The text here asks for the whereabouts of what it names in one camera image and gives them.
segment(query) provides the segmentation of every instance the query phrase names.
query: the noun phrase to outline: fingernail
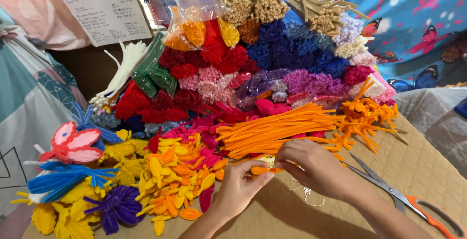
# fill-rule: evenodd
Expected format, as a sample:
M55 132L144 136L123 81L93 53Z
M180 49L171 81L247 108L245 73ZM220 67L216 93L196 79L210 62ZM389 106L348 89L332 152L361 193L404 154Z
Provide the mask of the fingernail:
M273 173L265 173L265 175L268 182L272 179L272 177L274 177Z

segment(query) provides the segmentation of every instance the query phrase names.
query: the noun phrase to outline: hand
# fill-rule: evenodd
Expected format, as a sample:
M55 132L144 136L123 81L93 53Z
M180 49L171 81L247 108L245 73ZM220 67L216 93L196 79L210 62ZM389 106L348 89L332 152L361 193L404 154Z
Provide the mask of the hand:
M304 171L287 160L299 164ZM343 167L330 152L307 139L284 142L276 155L275 164L303 186L348 203L359 193L371 189L363 179Z
M214 208L229 218L243 212L253 196L274 176L273 173L264 173L253 181L249 176L253 166L269 168L267 162L259 160L249 160L228 166L219 193L209 209Z

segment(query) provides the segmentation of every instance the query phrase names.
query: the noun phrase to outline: quilted fabric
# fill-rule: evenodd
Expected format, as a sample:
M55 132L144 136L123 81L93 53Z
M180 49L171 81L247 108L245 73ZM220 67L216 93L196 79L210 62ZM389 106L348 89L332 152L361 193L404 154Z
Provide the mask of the quilted fabric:
M406 195L419 196L441 207L463 227L467 227L467 180L417 132L404 118L394 124L409 131L403 135L410 143L406 146L388 133L378 132L372 139L381 148L373 154L357 141L352 152L368 164L388 184ZM347 151L341 155L346 162L356 166ZM213 238L320 238L320 239L376 239L377 236L360 213L350 205L326 198L321 207L305 203L302 189L290 191L300 184L292 180L287 172L277 174L253 199L246 210L223 226ZM220 185L215 185L214 196ZM375 186L375 189L387 200L389 195ZM321 204L323 197L312 192L308 202ZM193 206L200 209L199 200ZM431 227L415 213L406 209L406 213L417 224L441 239L444 236ZM178 238L192 222L182 218L166 221L161 239ZM96 231L97 239L155 238L150 218L133 228L120 226L120 231L105 236L102 229ZM24 239L41 239L39 232L30 225Z

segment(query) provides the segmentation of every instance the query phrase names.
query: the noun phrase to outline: paper sheet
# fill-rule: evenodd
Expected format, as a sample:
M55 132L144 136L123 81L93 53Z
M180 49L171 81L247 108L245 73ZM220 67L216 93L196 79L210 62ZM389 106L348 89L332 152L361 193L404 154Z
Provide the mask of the paper sheet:
M137 0L63 0L94 46L151 38Z

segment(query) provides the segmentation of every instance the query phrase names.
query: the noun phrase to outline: scissors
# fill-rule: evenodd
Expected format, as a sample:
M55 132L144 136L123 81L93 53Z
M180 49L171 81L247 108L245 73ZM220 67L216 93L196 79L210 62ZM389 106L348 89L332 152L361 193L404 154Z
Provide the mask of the scissors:
M466 238L466 232L464 228L460 224L458 224L453 218L451 218L446 212L441 210L440 208L432 205L431 203L415 196L407 196L402 194L397 189L391 187L388 183L386 183L380 176L378 176L373 170L368 167L363 161L361 161L357 156L350 152L350 155L368 172L365 174L364 172L360 171L359 169L348 165L347 163L343 162L349 169L356 172L361 177L367 179L368 181L374 183L379 188L383 189L387 192L392 199L394 200L394 205L398 208L401 212L405 213L404 204L409 207L412 211L418 214L423 220L425 220L429 225L436 227L440 232L448 239L461 239ZM445 220L455 231L455 234L452 234L444 225L442 225L438 220L431 217L427 212L425 212L420 206L424 206L429 208L431 211L435 212L439 215L443 220Z

